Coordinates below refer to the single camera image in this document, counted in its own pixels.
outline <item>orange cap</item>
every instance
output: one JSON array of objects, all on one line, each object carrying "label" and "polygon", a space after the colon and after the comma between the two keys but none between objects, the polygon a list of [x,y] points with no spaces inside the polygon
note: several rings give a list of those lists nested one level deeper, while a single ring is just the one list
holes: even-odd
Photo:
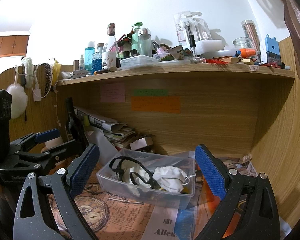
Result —
[{"label": "orange cap", "polygon": [[239,49],[241,51],[241,57],[246,58],[246,57],[251,57],[256,55],[256,50],[255,49]]}]

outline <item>green sticky note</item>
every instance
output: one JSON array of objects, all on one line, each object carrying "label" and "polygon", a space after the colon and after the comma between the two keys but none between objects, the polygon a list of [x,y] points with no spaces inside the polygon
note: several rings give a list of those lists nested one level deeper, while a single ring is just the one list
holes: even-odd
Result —
[{"label": "green sticky note", "polygon": [[166,97],[167,89],[135,89],[133,91],[135,97]]}]

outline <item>stack of papers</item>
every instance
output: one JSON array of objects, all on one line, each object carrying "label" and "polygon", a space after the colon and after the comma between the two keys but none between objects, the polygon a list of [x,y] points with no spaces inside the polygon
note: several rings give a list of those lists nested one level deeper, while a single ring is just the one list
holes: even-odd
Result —
[{"label": "stack of papers", "polygon": [[128,127],[126,123],[95,114],[91,110],[77,106],[74,107],[74,112],[80,119],[87,115],[90,124],[102,129],[105,137],[116,147],[125,148],[130,142],[137,139],[136,132]]}]

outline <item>small plastic box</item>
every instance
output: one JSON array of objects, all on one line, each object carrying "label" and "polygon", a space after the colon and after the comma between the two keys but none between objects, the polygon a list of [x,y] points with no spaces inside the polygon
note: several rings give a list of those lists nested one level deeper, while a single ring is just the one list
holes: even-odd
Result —
[{"label": "small plastic box", "polygon": [[[122,148],[114,157],[128,156],[140,161],[149,171],[154,172],[156,167],[174,166],[179,167],[185,171],[188,176],[193,175],[194,159],[173,157],[160,154],[144,153],[132,151]],[[186,209],[190,198],[194,196],[195,178],[190,178],[190,183],[184,185],[184,189],[188,194],[170,193],[168,191],[161,191],[146,188],[143,186],[136,186],[133,184],[125,183],[116,179],[116,174],[109,168],[111,160],[97,173],[100,186],[104,191],[126,197],[138,202],[149,203],[152,205]],[[113,167],[118,165],[118,160],[114,163]]]},{"label": "small plastic box", "polygon": [[155,66],[160,60],[145,55],[128,57],[120,61],[121,69],[131,69],[144,66]]}]

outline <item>clock face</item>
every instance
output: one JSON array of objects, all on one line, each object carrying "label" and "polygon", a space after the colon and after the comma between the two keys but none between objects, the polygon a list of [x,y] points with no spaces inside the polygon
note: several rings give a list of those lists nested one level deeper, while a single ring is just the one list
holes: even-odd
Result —
[{"label": "clock face", "polygon": [[106,225],[109,219],[106,203],[91,197],[78,197],[74,201],[92,231],[97,232]]}]

